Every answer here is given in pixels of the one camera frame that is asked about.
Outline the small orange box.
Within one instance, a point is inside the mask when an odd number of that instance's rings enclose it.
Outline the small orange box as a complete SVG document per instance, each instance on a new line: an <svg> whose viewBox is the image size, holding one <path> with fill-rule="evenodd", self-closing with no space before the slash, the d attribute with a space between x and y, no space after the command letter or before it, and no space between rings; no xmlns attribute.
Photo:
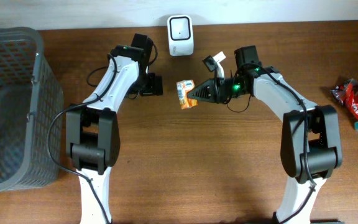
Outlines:
<svg viewBox="0 0 358 224"><path fill-rule="evenodd" d="M188 93L194 89L195 84L193 80L182 80L177 82L177 92L182 110L190 109L198 105L198 101L188 97Z"/></svg>

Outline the black red snack packet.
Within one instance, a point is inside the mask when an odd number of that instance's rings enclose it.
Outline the black red snack packet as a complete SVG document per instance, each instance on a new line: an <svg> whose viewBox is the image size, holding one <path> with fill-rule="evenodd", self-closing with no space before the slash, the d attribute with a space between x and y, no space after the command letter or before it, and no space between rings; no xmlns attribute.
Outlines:
<svg viewBox="0 0 358 224"><path fill-rule="evenodd" d="M335 98L335 100L341 105L345 105L346 101L346 89L349 85L352 85L351 89L358 85L358 80L356 79L348 79L342 85L335 86L330 90L331 94Z"/></svg>

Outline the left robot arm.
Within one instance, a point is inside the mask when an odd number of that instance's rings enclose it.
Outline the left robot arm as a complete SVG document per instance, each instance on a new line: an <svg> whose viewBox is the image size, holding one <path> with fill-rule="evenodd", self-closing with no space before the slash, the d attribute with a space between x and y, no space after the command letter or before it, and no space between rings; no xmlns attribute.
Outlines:
<svg viewBox="0 0 358 224"><path fill-rule="evenodd" d="M112 222L109 178L121 145L117 112L129 95L162 95L162 77L149 72L156 53L144 34L135 34L131 45L117 45L94 92L66 113L66 154L80 180L81 223Z"/></svg>

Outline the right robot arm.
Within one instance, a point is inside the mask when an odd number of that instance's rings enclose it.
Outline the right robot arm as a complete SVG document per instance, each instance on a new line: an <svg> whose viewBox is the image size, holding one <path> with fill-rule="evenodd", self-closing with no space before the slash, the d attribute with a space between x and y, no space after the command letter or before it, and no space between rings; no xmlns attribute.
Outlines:
<svg viewBox="0 0 358 224"><path fill-rule="evenodd" d="M339 120L331 105L320 106L292 88L273 66L265 67L254 45L234 52L237 69L227 78L220 52L203 63L214 74L188 98L217 104L249 95L265 103L282 122L280 159L287 183L273 223L311 223L318 192L343 161Z"/></svg>

